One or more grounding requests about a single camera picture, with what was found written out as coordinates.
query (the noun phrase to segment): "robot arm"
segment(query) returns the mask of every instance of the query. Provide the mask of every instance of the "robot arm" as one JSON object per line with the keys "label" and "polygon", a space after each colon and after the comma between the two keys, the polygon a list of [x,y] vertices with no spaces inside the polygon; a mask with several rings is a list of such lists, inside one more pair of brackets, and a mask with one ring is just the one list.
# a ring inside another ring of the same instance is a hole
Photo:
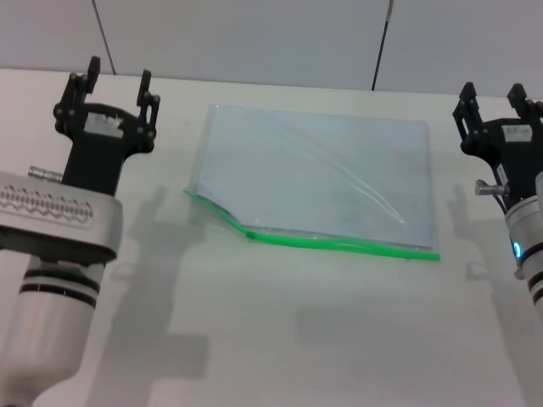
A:
{"label": "robot arm", "polygon": [[32,255],[0,360],[0,407],[30,406],[79,370],[104,267],[120,247],[122,165],[154,148],[160,98],[148,91],[150,72],[133,116],[85,103],[99,71],[93,57],[85,75],[70,74],[54,107],[55,129],[73,146],[61,181],[37,176],[60,183],[0,173],[0,248]]}
{"label": "robot arm", "polygon": [[543,103],[527,99],[523,86],[515,84],[507,98],[518,118],[483,122],[476,97],[468,82],[453,113],[460,147],[492,169],[496,184],[477,180],[475,193],[494,196],[503,210],[515,276],[527,281],[543,321]]}

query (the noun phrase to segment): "ziplock bag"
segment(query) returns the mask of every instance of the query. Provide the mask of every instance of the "ziplock bag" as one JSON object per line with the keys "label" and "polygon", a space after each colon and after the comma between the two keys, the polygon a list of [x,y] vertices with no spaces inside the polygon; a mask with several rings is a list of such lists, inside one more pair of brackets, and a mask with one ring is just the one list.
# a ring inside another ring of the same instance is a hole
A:
{"label": "ziplock bag", "polygon": [[215,106],[187,193],[254,240],[439,261],[422,122]]}

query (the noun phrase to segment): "table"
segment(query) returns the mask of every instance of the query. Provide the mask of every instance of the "table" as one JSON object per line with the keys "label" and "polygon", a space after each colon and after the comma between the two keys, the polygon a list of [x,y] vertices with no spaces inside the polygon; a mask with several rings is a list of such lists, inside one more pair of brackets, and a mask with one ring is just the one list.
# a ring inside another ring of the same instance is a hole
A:
{"label": "table", "polygon": [[[52,110],[66,80],[0,70],[0,170],[63,170],[70,141]],[[136,113],[138,85],[102,75],[88,100]],[[151,90],[156,148],[125,164],[122,248],[81,370],[37,406],[543,405],[543,328],[500,210],[473,194],[492,178],[460,152],[457,97],[168,79]],[[182,193],[212,104],[427,122],[441,263],[241,238]],[[484,120],[513,116],[505,98],[479,104]],[[0,254],[0,341],[27,259]]]}

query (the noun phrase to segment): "blue led light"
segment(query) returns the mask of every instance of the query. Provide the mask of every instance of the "blue led light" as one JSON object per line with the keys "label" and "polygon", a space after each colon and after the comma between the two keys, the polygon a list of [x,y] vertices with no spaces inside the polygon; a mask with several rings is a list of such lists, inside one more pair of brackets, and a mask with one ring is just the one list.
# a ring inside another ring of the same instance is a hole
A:
{"label": "blue led light", "polygon": [[520,257],[523,254],[523,250],[520,247],[520,244],[517,242],[512,244],[512,248],[515,250],[515,256]]}

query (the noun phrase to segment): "plastic bag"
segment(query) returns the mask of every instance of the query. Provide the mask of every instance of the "plastic bag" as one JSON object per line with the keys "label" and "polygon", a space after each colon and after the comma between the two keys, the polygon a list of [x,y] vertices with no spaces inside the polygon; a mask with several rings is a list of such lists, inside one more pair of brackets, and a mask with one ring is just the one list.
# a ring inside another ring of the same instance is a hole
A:
{"label": "plastic bag", "polygon": [[439,260],[422,122],[215,106],[187,192],[254,240]]}

